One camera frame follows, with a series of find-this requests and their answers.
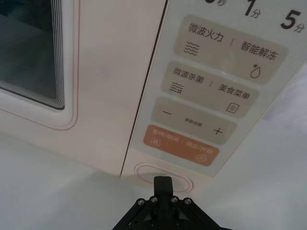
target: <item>control panel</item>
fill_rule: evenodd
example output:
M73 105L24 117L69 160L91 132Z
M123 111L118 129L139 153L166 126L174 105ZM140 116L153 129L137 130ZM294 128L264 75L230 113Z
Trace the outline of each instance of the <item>control panel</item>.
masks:
M305 27L305 0L169 1L127 157L214 177L305 62Z

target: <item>beige panel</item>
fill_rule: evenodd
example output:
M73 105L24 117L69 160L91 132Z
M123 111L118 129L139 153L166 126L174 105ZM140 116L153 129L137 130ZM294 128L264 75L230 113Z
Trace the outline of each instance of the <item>beige panel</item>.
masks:
M258 91L178 62L171 62L162 91L236 118L243 117Z
M181 24L175 53L257 84L266 84L285 60L288 49L189 15Z
M226 143L236 129L232 121L165 97L156 100L152 120L220 145Z

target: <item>plus sign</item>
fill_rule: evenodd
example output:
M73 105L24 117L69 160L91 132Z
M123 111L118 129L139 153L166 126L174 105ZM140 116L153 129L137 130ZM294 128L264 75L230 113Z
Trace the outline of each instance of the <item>plus sign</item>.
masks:
M218 130L214 130L214 131L216 131L216 133L215 133L215 134L218 134L218 133L223 133L223 132L221 132L220 130L221 130L221 128L219 128Z

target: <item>microwave door window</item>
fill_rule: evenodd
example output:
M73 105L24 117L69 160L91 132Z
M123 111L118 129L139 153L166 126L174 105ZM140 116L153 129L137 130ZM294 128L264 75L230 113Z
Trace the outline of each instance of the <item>microwave door window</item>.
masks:
M0 0L0 88L64 109L60 0Z

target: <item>screw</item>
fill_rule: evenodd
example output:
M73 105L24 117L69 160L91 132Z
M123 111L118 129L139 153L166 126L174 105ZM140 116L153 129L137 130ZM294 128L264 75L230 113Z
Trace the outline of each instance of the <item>screw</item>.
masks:
M189 205L189 204L192 203L192 201L191 201L191 199L185 199L185 200L184 200L184 203L186 203L187 205Z
M176 202L178 201L178 199L177 199L176 197L172 197L172 198L171 198L171 201L172 201L173 203L176 203Z
M145 202L143 200L138 201L138 205L143 205Z
M153 203L155 203L155 202L158 201L158 199L157 199L156 197L153 197L150 201L153 202Z

